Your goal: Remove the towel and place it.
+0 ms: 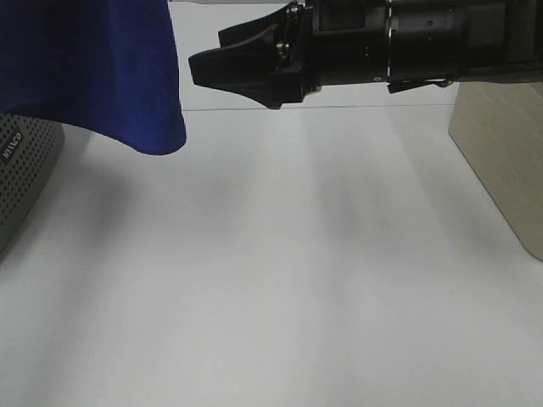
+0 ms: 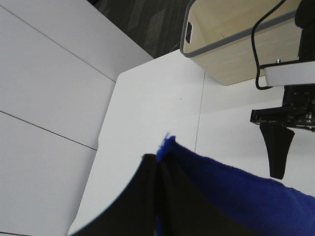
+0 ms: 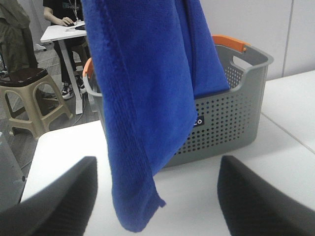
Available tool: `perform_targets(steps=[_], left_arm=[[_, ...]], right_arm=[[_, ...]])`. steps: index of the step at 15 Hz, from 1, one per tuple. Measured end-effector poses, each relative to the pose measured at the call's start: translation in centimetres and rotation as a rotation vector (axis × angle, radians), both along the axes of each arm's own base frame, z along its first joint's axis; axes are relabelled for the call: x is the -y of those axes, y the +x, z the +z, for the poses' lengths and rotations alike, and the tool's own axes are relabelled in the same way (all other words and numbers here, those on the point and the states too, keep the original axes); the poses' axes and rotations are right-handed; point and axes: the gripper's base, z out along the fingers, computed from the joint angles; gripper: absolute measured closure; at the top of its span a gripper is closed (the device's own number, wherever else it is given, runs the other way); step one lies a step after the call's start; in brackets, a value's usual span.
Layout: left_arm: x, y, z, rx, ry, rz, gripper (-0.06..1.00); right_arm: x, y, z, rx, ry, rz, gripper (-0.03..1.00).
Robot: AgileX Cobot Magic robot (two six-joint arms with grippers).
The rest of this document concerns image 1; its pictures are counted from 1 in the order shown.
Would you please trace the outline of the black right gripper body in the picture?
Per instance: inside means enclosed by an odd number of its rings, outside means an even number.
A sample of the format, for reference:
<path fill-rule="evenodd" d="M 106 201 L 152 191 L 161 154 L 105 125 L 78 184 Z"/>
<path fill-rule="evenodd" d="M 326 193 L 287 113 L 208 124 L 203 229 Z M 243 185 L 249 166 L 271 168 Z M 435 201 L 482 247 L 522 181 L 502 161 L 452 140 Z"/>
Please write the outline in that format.
<path fill-rule="evenodd" d="M 291 2 L 277 15 L 271 109 L 324 86 L 389 79 L 390 1 Z"/>

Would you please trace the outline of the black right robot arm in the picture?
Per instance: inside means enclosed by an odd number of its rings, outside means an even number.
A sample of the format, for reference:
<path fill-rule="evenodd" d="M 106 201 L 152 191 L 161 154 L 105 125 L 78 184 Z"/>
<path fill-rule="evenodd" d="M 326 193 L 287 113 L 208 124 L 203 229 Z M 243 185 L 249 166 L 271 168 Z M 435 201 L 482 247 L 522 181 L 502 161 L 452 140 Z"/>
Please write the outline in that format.
<path fill-rule="evenodd" d="M 269 109 L 325 86 L 542 78 L 539 1 L 293 1 L 218 38 L 188 60 L 193 83 Z"/>

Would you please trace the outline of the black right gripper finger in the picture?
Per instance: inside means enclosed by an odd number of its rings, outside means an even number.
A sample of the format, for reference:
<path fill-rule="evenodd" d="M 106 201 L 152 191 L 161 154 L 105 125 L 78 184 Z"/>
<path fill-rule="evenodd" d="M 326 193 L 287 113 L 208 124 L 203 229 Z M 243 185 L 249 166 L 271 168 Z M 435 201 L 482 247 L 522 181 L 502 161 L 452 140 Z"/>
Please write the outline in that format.
<path fill-rule="evenodd" d="M 274 13 L 268 14 L 256 20 L 234 25 L 218 32 L 219 44 L 227 47 L 234 43 L 245 41 L 252 36 L 260 34 L 273 25 L 284 22 L 289 5 L 285 5 Z"/>
<path fill-rule="evenodd" d="M 234 45 L 196 53 L 188 64 L 196 86 L 230 92 L 268 109 L 280 109 L 272 73 L 276 56 L 267 46 Z"/>

